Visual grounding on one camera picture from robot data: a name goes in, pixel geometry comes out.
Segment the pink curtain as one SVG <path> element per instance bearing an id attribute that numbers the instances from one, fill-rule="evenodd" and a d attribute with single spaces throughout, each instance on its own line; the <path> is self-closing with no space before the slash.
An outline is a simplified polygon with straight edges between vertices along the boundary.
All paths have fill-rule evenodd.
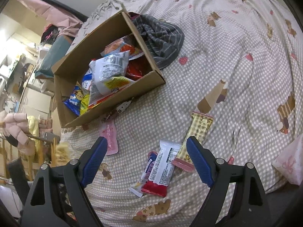
<path id="1" fill-rule="evenodd" d="M 83 22 L 65 9 L 42 0 L 17 0 L 27 9 L 59 28 L 59 35 L 76 37 Z"/>

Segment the white purple snack bar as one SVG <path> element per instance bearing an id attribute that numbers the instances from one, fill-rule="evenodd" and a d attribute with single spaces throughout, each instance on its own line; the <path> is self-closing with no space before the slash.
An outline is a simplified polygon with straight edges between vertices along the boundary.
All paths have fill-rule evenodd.
<path id="1" fill-rule="evenodd" d="M 138 179 L 138 181 L 136 183 L 132 184 L 129 187 L 129 191 L 131 191 L 131 193 L 135 194 L 139 198 L 141 198 L 143 196 L 142 187 L 148 181 L 149 175 L 151 174 L 151 171 L 154 166 L 157 155 L 158 155 L 157 152 L 154 152 L 154 151 L 152 151 L 148 154 L 148 161 L 147 161 L 147 164 L 146 164 L 140 178 Z"/>

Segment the yellow snack bag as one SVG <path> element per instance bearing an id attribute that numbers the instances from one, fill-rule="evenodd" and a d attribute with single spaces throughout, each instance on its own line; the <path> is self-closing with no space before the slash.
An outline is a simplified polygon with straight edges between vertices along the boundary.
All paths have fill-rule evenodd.
<path id="1" fill-rule="evenodd" d="M 81 100 L 80 115 L 83 115 L 88 111 L 88 105 L 89 105 L 89 94 L 85 95 Z"/>

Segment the brown cardboard box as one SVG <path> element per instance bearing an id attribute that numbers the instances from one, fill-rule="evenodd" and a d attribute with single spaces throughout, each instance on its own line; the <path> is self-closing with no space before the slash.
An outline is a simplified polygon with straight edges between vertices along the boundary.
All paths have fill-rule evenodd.
<path id="1" fill-rule="evenodd" d="M 124 10 L 86 36 L 52 71 L 63 128 L 91 122 L 116 105 L 165 84 Z"/>

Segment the grey striped cloth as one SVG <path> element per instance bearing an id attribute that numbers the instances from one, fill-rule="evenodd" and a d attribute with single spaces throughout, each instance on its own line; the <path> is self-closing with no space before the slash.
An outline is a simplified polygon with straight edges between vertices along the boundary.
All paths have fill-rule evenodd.
<path id="1" fill-rule="evenodd" d="M 135 16 L 131 21 L 160 70 L 177 58 L 185 39 L 185 34 L 178 26 L 147 14 Z"/>

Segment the black chair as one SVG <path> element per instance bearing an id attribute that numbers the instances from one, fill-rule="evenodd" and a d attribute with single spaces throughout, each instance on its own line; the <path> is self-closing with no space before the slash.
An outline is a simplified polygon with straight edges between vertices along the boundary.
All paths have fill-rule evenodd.
<path id="1" fill-rule="evenodd" d="M 15 190 L 24 206 L 27 200 L 28 193 L 30 191 L 30 186 L 26 178 L 21 158 L 15 159 L 10 162 L 7 165 L 7 168 Z"/>

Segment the pink puffer jacket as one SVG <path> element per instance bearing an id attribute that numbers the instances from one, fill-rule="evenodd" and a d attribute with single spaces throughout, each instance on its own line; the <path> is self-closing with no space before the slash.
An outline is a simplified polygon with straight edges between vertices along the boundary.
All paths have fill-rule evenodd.
<path id="1" fill-rule="evenodd" d="M 26 113 L 7 113 L 1 111 L 1 130 L 6 140 L 21 153 L 35 154 L 35 142 L 28 136 L 29 124 Z"/>

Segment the pink flat snack packet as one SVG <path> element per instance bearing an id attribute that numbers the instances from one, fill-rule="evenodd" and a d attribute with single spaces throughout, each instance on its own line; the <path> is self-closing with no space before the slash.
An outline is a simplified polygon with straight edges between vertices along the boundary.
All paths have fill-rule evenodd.
<path id="1" fill-rule="evenodd" d="M 117 130 L 113 119 L 101 122 L 99 126 L 99 135 L 107 139 L 106 156 L 118 153 Z"/>

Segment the pile of dark clothes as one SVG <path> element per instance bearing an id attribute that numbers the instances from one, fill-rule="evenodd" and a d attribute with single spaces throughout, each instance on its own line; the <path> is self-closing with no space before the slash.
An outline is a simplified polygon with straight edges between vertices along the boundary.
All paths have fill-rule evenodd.
<path id="1" fill-rule="evenodd" d="M 40 44 L 52 45 L 55 42 L 56 38 L 58 37 L 58 34 L 59 34 L 58 27 L 54 26 L 53 24 L 49 24 L 45 28 L 45 30 L 41 36 Z"/>

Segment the white red snack bag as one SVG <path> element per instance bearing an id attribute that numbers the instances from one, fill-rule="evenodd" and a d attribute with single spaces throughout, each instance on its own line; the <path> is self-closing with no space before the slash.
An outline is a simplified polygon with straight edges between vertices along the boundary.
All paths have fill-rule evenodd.
<path id="1" fill-rule="evenodd" d="M 128 63 L 129 51 L 111 54 L 90 62 L 92 82 L 88 108 L 93 108 L 135 82 L 125 76 Z"/>

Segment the white orange shrimp snack bag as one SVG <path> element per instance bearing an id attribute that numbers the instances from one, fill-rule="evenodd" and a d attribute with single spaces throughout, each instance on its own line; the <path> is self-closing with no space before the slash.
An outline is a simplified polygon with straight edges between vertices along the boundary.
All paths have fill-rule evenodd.
<path id="1" fill-rule="evenodd" d="M 129 51 L 129 60 L 134 60 L 144 55 L 143 51 L 139 47 L 139 44 L 133 34 L 123 36 L 110 43 L 101 52 L 102 57 L 106 57 L 111 54 L 117 54 L 120 52 Z"/>

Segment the pink cloth at edge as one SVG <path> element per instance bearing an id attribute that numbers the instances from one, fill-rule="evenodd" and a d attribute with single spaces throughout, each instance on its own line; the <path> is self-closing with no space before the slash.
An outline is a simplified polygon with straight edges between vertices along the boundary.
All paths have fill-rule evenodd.
<path id="1" fill-rule="evenodd" d="M 290 184 L 302 183 L 302 134 L 290 143 L 273 161 L 272 166 L 279 171 Z"/>

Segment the blue cartoon snack bag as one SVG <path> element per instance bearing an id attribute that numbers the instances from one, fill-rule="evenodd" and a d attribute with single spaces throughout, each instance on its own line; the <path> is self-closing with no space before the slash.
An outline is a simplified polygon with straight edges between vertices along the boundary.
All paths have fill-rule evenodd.
<path id="1" fill-rule="evenodd" d="M 79 85 L 75 85 L 71 95 L 67 100 L 63 101 L 63 103 L 75 115 L 80 116 L 81 101 L 83 97 L 84 93 L 82 91 L 82 88 Z"/>

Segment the white blue striped snack bag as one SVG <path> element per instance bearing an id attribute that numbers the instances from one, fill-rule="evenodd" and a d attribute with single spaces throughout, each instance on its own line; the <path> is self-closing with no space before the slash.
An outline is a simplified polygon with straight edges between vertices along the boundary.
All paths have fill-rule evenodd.
<path id="1" fill-rule="evenodd" d="M 84 74 L 82 78 L 82 83 L 81 83 L 82 89 L 86 91 L 90 91 L 91 82 L 92 82 L 92 70 L 88 69 L 88 71 Z"/>

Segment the white red wafer packet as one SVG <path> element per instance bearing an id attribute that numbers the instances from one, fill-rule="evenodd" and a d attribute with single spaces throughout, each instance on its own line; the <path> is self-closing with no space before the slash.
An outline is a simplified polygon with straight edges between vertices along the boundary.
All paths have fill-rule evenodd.
<path id="1" fill-rule="evenodd" d="M 159 146 L 159 153 L 148 180 L 142 187 L 142 192 L 165 197 L 175 168 L 172 161 L 178 154 L 181 144 L 160 140 Z"/>

